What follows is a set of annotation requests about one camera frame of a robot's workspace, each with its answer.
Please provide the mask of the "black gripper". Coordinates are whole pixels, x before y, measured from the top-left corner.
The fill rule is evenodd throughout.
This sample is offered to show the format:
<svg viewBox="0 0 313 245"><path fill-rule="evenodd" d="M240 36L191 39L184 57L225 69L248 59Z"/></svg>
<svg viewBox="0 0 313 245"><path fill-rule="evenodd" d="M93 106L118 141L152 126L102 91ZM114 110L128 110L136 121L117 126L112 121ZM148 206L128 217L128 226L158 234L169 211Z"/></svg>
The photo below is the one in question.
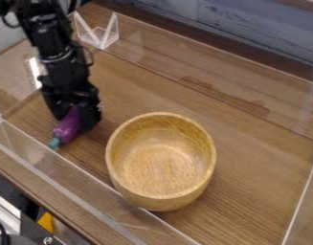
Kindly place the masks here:
<svg viewBox="0 0 313 245"><path fill-rule="evenodd" d="M61 121L78 106L82 130L92 130L102 119L100 89L90 82L90 66L85 49L73 47L65 56L42 59L47 74L39 76L43 98L54 118Z"/></svg>

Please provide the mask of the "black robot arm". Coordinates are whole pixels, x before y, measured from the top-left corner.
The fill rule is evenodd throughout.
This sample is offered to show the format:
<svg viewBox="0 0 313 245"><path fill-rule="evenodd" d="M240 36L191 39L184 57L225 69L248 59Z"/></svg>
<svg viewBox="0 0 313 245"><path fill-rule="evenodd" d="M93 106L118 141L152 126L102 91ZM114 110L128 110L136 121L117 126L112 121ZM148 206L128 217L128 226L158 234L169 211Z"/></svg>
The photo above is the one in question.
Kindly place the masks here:
<svg viewBox="0 0 313 245"><path fill-rule="evenodd" d="M46 74L39 76L47 107L58 121L77 107L84 130L101 121L100 89L90 82L85 47L73 39L71 21L57 0L17 0L15 16Z"/></svg>

